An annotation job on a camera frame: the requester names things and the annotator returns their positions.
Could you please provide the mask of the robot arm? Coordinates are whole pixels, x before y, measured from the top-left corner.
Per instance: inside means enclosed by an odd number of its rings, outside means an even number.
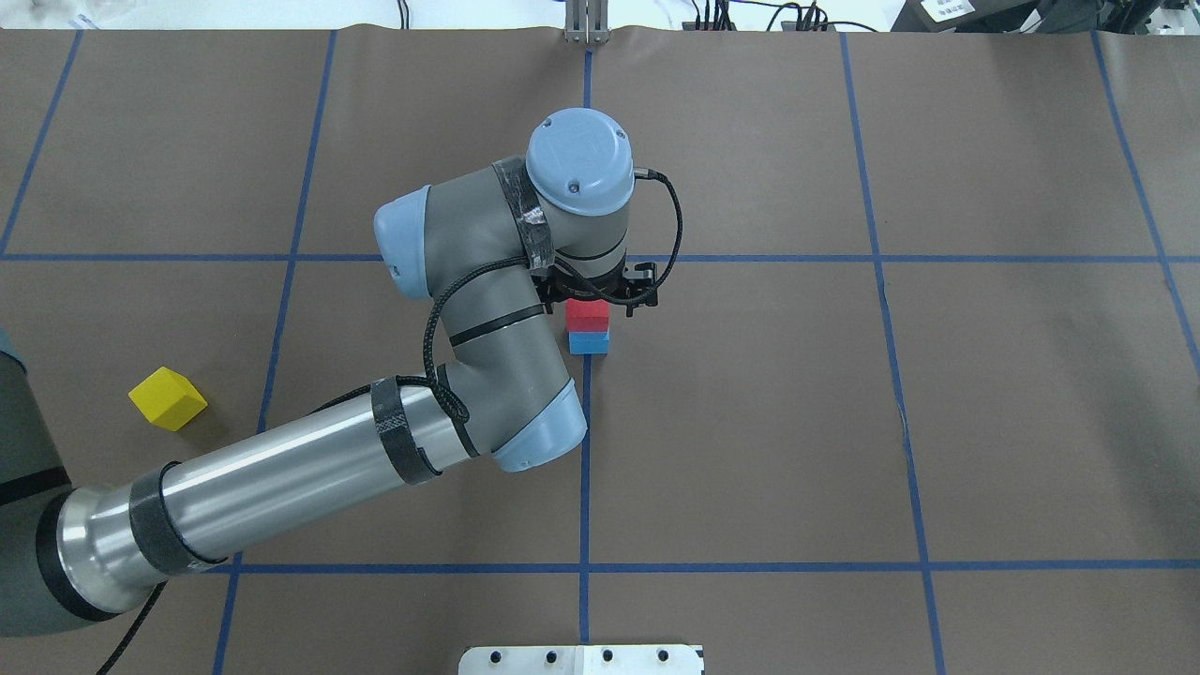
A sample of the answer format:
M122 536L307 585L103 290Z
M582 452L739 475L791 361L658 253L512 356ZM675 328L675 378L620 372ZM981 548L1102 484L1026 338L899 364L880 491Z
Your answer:
M275 534L475 456L521 472L582 444L586 416L548 309L655 301L626 273L629 132L554 112L521 157L383 205L373 229L406 295L432 300L424 374L389 376L251 440L124 486L73 486L2 340L2 637L104 623Z

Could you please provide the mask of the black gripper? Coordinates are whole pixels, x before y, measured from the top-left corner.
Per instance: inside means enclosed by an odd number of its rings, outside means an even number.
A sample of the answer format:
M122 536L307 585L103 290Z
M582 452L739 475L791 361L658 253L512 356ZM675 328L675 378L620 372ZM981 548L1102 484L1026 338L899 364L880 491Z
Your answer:
M624 268L614 265L592 277L580 270L571 273L562 265L552 265L539 273L539 300L544 305L557 305L569 299L620 304L626 300Z

